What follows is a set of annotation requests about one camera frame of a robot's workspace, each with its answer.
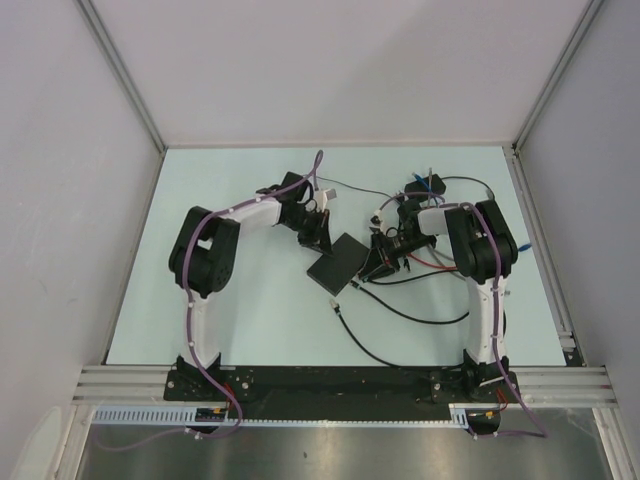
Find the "black network switch box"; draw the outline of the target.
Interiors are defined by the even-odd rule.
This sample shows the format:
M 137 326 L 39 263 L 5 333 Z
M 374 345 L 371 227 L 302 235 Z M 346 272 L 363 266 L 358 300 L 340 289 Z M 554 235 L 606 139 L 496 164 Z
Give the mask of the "black network switch box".
M 362 268 L 369 248 L 348 233 L 342 234 L 332 247 L 333 254 L 322 255 L 307 270 L 307 276 L 337 296 Z

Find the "black ethernet cable teal boot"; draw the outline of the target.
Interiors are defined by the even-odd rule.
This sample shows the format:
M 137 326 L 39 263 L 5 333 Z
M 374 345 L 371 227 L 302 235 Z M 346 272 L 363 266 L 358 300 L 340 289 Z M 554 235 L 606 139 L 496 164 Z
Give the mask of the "black ethernet cable teal boot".
M 455 325 L 461 323 L 470 315 L 469 309 L 465 309 L 464 311 L 460 311 L 458 315 L 456 315 L 455 313 L 450 313 L 449 315 L 444 316 L 435 304 L 426 304 L 425 301 L 417 295 L 400 298 L 396 304 L 389 303 L 386 299 L 356 281 L 351 281 L 349 285 L 355 291 L 373 300 L 384 310 L 391 312 L 402 319 L 421 325 Z

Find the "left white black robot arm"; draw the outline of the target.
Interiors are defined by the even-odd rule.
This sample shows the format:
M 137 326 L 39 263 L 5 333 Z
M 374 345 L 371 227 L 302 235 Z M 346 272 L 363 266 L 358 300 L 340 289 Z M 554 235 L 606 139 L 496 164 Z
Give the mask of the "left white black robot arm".
M 231 280 L 241 238 L 282 225 L 296 233 L 300 246 L 330 255 L 328 203 L 335 197 L 333 189 L 317 187 L 314 176 L 288 172 L 281 183 L 260 189 L 235 206 L 217 212 L 194 206 L 187 212 L 168 266 L 186 294 L 180 356 L 194 367 L 185 385 L 197 398 L 210 399 L 221 387 L 220 374 L 209 368 L 219 361 L 221 349 L 207 310 Z

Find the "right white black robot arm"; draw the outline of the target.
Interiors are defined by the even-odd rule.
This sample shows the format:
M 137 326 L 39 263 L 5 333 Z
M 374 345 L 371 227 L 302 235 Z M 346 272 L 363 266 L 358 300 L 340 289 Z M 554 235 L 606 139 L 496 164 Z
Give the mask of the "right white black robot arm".
M 400 226 L 389 236 L 372 226 L 370 253 L 358 273 L 363 283 L 400 270 L 400 261 L 415 251 L 449 240 L 454 269 L 469 295 L 469 334 L 463 348 L 461 388 L 473 401 L 484 401 L 509 373 L 504 342 L 504 296 L 518 248 L 494 200 L 476 204 L 422 207 L 406 200 L 398 207 Z

